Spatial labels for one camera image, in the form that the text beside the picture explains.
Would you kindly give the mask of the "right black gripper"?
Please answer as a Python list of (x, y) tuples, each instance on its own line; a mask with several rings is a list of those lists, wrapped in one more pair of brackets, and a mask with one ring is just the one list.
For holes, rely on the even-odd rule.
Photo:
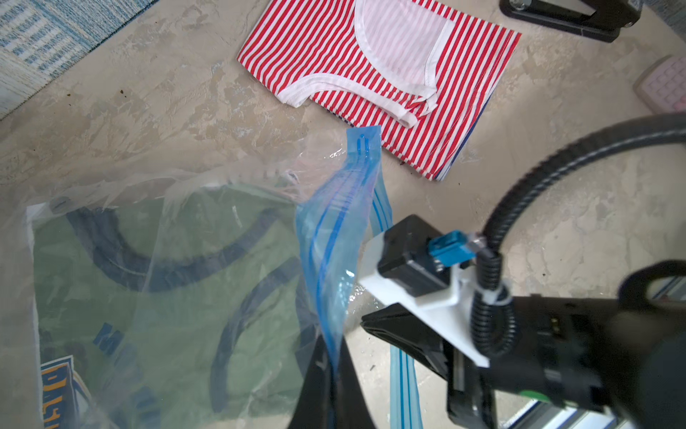
[(609, 406), (598, 370), (603, 325), (615, 300), (514, 300), (519, 323), (511, 352), (480, 368), (400, 304), (362, 316), (361, 327), (448, 381), (448, 416), (467, 428), (498, 425), (496, 391), (602, 411)]

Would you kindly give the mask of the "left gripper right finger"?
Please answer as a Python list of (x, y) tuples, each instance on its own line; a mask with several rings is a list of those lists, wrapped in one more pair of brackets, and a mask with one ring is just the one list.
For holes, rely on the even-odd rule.
[(337, 427), (375, 429), (364, 393), (345, 339), (342, 340), (337, 372)]

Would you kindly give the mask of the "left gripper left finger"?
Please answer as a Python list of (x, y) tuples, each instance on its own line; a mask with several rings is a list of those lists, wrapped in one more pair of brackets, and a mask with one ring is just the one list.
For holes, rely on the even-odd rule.
[(328, 428), (331, 402), (332, 364), (326, 343), (319, 336), (288, 429)]

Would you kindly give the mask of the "green garment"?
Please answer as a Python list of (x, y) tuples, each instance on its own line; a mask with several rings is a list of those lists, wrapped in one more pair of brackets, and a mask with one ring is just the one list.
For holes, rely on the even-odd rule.
[(248, 186), (33, 225), (46, 428), (284, 427), (316, 337), (293, 202)]

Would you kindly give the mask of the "clear vacuum bag blue zipper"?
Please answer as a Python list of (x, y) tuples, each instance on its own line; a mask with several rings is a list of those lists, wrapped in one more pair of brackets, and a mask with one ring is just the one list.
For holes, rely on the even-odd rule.
[(381, 133), (3, 191), (2, 427), (373, 427), (345, 334)]

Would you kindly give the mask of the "red white striped tank top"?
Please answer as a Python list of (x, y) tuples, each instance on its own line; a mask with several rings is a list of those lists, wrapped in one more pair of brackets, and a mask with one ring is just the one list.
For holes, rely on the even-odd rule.
[(520, 34), (437, 1), (273, 1), (239, 62), (280, 102), (324, 107), (423, 177), (446, 177)]

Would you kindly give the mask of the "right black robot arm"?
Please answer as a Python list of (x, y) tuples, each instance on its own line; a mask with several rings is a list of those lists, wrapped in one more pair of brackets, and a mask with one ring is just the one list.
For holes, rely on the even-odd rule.
[(476, 234), (408, 216), (364, 249), (361, 285), (382, 303), (363, 329), (447, 382), (450, 420), (497, 424), (497, 391), (557, 407), (609, 410), (637, 428), (685, 425), (685, 305), (650, 287), (684, 277), (682, 260), (628, 275), (614, 300), (514, 296), (500, 248), (548, 188), (623, 152), (685, 140), (682, 113), (619, 123), (567, 145), (515, 184)]

